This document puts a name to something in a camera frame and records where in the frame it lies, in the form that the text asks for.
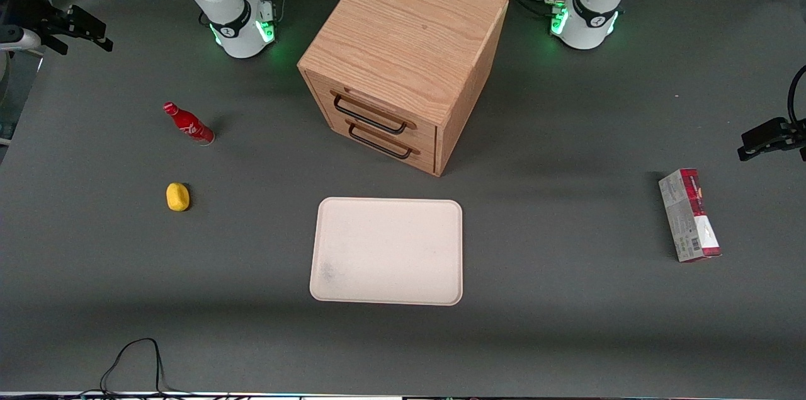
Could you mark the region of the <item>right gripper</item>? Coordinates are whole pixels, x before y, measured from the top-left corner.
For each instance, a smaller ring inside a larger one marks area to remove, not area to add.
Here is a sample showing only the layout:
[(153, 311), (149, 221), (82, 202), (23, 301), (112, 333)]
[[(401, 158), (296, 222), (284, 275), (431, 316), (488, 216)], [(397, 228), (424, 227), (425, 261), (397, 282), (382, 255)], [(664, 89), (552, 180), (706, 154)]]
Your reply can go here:
[(48, 47), (66, 55), (69, 46), (57, 35), (67, 33), (92, 41), (105, 52), (113, 51), (106, 24), (79, 6), (69, 6), (66, 13), (48, 0), (2, 0), (2, 48)]

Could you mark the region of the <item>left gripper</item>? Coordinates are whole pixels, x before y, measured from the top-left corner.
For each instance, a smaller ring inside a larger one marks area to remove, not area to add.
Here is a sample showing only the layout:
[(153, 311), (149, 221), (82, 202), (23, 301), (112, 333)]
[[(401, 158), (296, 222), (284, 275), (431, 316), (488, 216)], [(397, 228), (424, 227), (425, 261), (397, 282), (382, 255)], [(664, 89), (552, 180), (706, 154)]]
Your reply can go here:
[(738, 148), (739, 161), (746, 162), (771, 151), (797, 150), (803, 162), (805, 153), (805, 120), (789, 122), (785, 118), (772, 118), (742, 135)]

